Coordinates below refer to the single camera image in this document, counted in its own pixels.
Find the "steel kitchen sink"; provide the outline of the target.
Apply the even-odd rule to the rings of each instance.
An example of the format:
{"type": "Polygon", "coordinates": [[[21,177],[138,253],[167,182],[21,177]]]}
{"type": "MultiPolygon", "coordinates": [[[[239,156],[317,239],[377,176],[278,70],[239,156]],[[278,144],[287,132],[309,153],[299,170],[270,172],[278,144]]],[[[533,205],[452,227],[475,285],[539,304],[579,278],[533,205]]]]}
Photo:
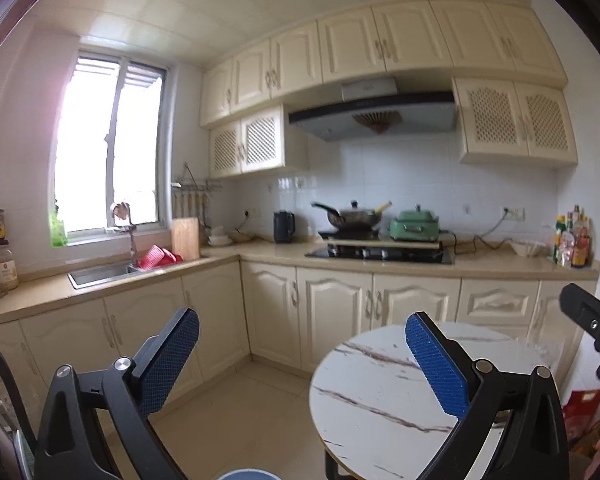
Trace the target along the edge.
{"type": "Polygon", "coordinates": [[[142,269],[131,263],[119,262],[71,271],[67,276],[74,289],[82,289],[123,280],[142,273],[142,269]]]}

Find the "wooden cutting board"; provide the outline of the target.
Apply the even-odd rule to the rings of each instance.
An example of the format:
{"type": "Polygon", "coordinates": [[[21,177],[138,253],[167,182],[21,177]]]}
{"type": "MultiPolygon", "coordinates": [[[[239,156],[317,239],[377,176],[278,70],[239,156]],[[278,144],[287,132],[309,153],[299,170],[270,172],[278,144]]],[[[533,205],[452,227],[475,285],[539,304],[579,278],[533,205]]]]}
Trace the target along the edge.
{"type": "Polygon", "coordinates": [[[200,258],[200,223],[197,218],[177,218],[172,221],[172,252],[184,261],[200,258]]]}

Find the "cluster of condiment bottles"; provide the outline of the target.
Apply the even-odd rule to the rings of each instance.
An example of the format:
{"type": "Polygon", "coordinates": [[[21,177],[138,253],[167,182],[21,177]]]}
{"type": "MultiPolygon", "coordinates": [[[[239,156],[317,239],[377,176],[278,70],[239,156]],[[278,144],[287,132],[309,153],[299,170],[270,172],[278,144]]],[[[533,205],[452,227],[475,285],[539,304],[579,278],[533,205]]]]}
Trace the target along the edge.
{"type": "Polygon", "coordinates": [[[553,237],[552,260],[564,268],[583,269],[592,261],[591,220],[579,205],[558,214],[553,237]]]}

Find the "black electric kettle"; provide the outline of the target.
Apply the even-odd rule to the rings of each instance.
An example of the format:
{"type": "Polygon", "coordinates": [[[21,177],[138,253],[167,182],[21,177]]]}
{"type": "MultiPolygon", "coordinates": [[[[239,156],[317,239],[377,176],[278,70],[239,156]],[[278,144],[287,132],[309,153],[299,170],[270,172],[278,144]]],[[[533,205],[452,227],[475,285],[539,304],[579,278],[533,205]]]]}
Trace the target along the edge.
{"type": "Polygon", "coordinates": [[[296,216],[293,212],[280,210],[274,212],[273,237],[275,244],[290,244],[296,232],[296,216]]]}

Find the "upper cream cabinets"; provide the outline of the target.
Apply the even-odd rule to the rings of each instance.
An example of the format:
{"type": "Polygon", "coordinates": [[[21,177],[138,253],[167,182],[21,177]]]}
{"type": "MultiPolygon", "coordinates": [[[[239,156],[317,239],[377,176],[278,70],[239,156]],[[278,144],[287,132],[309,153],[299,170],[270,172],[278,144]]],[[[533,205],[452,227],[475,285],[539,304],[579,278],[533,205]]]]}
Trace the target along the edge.
{"type": "Polygon", "coordinates": [[[212,177],[306,163],[296,110],[451,90],[463,162],[577,162],[567,76],[535,12],[480,0],[360,6],[288,28],[204,73],[212,177]]]}

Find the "cream cabinets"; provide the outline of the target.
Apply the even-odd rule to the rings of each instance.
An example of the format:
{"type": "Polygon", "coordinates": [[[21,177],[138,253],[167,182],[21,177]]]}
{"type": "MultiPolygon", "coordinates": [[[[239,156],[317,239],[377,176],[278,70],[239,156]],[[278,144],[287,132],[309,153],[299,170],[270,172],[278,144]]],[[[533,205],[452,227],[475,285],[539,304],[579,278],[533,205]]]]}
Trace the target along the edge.
{"type": "Polygon", "coordinates": [[[296,110],[451,90],[463,162],[577,162],[567,76],[535,12],[480,0],[360,6],[288,28],[204,73],[212,177],[306,163],[296,110]]]}
{"type": "Polygon", "coordinates": [[[520,272],[479,261],[469,272],[453,264],[375,273],[345,262],[285,266],[229,256],[82,290],[63,277],[25,284],[0,299],[0,348],[31,414],[58,365],[87,370],[129,356],[180,307],[198,313],[202,332],[177,394],[246,356],[310,372],[343,341],[400,325],[416,311],[528,344],[563,380],[581,335],[560,312],[558,295],[570,282],[593,289],[596,278],[542,262],[520,272]]]}

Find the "black wok with lid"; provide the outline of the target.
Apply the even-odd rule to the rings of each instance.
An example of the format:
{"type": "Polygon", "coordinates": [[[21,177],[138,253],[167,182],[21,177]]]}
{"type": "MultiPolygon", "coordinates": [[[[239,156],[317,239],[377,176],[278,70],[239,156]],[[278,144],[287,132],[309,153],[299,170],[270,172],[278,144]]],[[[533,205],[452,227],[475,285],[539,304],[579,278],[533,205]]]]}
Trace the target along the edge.
{"type": "Polygon", "coordinates": [[[328,222],[339,231],[351,230],[371,230],[378,226],[382,214],[391,206],[387,202],[376,208],[361,208],[356,200],[352,200],[350,209],[336,209],[319,202],[312,202],[311,206],[316,209],[324,210],[327,214],[328,222]]]}

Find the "large sauce jar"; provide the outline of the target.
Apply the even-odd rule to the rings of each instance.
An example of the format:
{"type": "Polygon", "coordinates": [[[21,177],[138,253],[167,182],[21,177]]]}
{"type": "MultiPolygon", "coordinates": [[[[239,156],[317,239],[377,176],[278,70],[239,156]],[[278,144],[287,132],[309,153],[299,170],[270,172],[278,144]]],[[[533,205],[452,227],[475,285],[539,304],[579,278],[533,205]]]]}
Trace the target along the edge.
{"type": "Polygon", "coordinates": [[[5,211],[0,209],[0,292],[10,292],[18,285],[15,259],[6,237],[5,211]]]}

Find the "green electric cooker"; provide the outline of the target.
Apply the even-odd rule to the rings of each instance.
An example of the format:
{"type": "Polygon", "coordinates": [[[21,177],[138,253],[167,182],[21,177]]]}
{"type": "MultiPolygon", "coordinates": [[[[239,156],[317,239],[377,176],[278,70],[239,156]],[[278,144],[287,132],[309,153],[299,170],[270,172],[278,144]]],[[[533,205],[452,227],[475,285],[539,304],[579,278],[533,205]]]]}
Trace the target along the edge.
{"type": "Polygon", "coordinates": [[[439,235],[439,218],[419,205],[412,210],[401,211],[390,221],[389,236],[393,240],[432,243],[438,240],[439,235]]]}

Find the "red paper bag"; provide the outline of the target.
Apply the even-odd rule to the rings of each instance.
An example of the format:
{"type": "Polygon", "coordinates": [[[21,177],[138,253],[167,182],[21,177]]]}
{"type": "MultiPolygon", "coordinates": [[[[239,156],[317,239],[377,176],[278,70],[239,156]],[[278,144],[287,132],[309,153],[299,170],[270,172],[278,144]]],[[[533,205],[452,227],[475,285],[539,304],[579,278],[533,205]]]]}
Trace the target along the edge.
{"type": "Polygon", "coordinates": [[[599,407],[600,389],[571,391],[568,401],[562,407],[569,442],[584,435],[599,407]]]}

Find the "kitchen window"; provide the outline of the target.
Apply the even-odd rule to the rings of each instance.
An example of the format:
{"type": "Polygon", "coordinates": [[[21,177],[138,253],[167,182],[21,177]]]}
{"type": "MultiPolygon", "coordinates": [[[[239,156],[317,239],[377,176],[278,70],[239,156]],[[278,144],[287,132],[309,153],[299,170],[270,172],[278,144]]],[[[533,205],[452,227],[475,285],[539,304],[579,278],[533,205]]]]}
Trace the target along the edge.
{"type": "Polygon", "coordinates": [[[114,232],[127,202],[144,229],[163,225],[168,73],[122,55],[81,51],[62,95],[53,154],[53,206],[68,244],[114,232]]]}

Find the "green dish soap bottle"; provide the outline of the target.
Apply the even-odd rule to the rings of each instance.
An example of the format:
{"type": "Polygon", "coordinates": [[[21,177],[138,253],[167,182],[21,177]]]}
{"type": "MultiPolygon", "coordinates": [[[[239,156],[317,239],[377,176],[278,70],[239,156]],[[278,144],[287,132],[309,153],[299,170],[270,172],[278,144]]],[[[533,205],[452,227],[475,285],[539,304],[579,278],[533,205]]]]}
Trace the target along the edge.
{"type": "Polygon", "coordinates": [[[50,214],[50,246],[65,247],[68,245],[68,236],[64,222],[59,218],[59,208],[54,207],[50,214]]]}

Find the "blue plastic trash bin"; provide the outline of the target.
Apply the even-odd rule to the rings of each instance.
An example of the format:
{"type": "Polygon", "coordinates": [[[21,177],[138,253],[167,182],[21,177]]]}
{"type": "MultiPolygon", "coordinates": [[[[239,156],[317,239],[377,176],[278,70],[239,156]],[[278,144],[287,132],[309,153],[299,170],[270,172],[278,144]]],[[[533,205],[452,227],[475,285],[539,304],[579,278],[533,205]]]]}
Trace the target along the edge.
{"type": "Polygon", "coordinates": [[[229,471],[219,477],[218,480],[280,480],[280,478],[266,470],[244,468],[229,471]]]}

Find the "black range hood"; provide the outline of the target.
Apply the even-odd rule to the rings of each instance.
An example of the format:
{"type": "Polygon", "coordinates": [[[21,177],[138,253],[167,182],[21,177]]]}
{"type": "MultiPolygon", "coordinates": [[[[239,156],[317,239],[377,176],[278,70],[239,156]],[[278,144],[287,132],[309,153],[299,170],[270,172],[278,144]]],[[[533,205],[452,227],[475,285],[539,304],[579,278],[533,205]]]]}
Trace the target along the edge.
{"type": "Polygon", "coordinates": [[[448,133],[455,130],[451,90],[376,94],[296,110],[289,125],[325,142],[380,138],[393,134],[448,133]]]}

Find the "round white marble table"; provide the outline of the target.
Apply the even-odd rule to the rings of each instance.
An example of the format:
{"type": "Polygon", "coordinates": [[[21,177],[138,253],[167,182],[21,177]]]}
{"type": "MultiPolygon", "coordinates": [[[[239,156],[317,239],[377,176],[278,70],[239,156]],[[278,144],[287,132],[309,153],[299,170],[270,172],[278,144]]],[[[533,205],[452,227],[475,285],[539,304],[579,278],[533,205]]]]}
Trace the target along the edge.
{"type": "Polygon", "coordinates": [[[314,370],[309,404],[329,479],[415,479],[456,424],[401,325],[332,346],[314,370]]]}

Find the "stacked white bowls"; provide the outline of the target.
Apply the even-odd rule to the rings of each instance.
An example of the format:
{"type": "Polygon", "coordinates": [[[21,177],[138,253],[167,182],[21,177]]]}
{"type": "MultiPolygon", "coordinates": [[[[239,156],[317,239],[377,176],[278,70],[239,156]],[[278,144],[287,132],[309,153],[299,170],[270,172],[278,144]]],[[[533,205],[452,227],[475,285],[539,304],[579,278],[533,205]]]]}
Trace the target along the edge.
{"type": "Polygon", "coordinates": [[[227,234],[222,226],[210,230],[208,245],[211,247],[226,247],[234,244],[234,240],[227,234]]]}

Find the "steel faucet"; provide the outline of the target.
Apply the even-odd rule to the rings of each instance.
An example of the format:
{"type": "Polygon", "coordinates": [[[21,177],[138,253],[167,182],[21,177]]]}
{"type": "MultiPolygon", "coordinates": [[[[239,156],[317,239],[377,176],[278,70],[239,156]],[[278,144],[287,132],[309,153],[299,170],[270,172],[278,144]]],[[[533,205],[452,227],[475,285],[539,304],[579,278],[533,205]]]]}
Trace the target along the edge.
{"type": "Polygon", "coordinates": [[[136,225],[132,220],[131,206],[127,202],[114,203],[110,206],[114,232],[125,233],[130,238],[130,259],[133,266],[138,265],[138,250],[135,241],[136,225]]]}

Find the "hanging utensil rack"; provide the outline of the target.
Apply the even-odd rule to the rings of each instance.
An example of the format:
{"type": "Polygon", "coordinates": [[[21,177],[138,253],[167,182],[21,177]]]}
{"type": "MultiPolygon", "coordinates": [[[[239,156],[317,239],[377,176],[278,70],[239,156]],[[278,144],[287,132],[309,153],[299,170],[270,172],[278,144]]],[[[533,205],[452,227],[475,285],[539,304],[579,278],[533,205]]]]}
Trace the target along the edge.
{"type": "Polygon", "coordinates": [[[197,218],[204,229],[211,229],[211,197],[222,190],[218,180],[197,180],[189,164],[171,182],[172,218],[197,218]]]}

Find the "black gas stove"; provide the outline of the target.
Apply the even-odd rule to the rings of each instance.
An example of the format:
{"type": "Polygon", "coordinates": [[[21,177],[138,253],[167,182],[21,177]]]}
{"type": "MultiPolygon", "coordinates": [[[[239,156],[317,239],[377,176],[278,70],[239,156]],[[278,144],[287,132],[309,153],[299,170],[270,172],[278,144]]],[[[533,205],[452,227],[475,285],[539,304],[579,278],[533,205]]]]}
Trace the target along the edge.
{"type": "Polygon", "coordinates": [[[452,257],[441,244],[431,247],[348,246],[329,244],[308,252],[306,257],[421,264],[451,264],[452,257]]]}

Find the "lower cream cabinets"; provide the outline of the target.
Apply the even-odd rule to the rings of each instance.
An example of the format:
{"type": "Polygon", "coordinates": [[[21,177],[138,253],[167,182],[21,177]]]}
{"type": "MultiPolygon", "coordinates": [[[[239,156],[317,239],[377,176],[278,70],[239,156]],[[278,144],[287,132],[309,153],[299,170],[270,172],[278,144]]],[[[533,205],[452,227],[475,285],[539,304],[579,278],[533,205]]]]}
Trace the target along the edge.
{"type": "Polygon", "coordinates": [[[453,264],[375,273],[345,262],[285,266],[229,256],[82,290],[63,277],[25,284],[0,299],[0,348],[31,414],[58,365],[87,370],[129,356],[180,307],[198,313],[202,332],[177,394],[246,356],[310,372],[343,341],[400,325],[416,311],[528,344],[563,380],[581,335],[560,312],[558,295],[570,282],[593,289],[596,278],[542,262],[520,272],[479,261],[469,272],[453,264]]]}

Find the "white bowl on counter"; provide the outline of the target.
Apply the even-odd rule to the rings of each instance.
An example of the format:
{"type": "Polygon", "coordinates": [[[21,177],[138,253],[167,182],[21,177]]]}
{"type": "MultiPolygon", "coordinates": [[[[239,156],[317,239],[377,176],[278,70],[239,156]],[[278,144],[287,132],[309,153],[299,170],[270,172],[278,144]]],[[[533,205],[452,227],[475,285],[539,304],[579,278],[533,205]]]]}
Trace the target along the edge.
{"type": "Polygon", "coordinates": [[[541,257],[547,254],[547,247],[539,242],[530,242],[530,240],[510,240],[509,247],[516,256],[524,258],[541,257]]]}

